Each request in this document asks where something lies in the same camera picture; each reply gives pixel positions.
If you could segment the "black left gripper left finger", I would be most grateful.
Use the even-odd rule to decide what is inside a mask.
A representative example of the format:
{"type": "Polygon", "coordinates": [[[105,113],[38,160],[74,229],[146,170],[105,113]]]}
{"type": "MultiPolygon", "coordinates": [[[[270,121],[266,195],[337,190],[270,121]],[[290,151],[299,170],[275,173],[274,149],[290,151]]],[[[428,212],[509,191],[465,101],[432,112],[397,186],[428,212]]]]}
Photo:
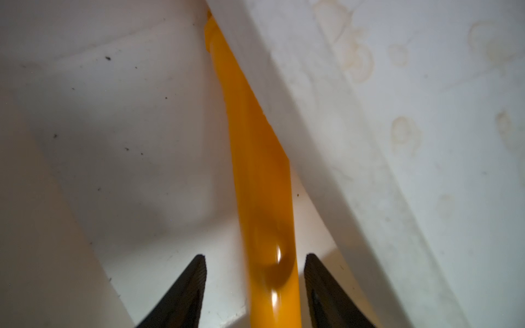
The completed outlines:
{"type": "Polygon", "coordinates": [[[195,328],[199,325],[206,284],[206,260],[198,254],[137,328],[195,328]]]}

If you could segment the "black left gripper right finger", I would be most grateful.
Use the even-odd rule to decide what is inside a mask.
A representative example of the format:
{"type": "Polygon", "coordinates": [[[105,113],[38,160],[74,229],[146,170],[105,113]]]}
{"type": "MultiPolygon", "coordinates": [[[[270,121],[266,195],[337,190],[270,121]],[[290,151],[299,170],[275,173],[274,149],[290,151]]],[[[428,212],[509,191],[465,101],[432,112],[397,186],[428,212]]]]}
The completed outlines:
{"type": "Polygon", "coordinates": [[[306,256],[304,278],[313,327],[374,327],[313,253],[306,256]]]}

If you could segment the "orange microphone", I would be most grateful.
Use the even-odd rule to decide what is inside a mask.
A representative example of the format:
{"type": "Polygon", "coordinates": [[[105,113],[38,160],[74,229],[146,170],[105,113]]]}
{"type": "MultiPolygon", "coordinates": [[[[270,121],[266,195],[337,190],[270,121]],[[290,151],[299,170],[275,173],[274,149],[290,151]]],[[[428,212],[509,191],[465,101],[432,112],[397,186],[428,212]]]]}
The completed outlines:
{"type": "Polygon", "coordinates": [[[205,25],[226,105],[252,327],[302,325],[291,169],[211,13],[205,25]]]}

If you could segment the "white top drawer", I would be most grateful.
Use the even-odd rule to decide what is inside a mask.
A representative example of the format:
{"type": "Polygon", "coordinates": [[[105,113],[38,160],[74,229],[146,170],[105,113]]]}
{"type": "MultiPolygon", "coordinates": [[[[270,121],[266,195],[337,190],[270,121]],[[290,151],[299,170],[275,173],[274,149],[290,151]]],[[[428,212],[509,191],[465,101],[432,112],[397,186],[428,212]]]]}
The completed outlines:
{"type": "Polygon", "coordinates": [[[1,82],[112,286],[142,318],[206,256],[203,327],[246,327],[204,1],[2,1],[1,82]]]}

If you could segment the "white drawer cabinet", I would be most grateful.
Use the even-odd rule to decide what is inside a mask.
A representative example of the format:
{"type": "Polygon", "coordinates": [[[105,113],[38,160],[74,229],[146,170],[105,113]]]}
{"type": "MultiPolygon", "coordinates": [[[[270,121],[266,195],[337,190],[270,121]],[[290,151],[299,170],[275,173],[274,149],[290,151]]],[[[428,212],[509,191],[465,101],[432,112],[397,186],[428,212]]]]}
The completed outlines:
{"type": "Polygon", "coordinates": [[[524,326],[524,2],[209,1],[384,327],[524,326]]]}

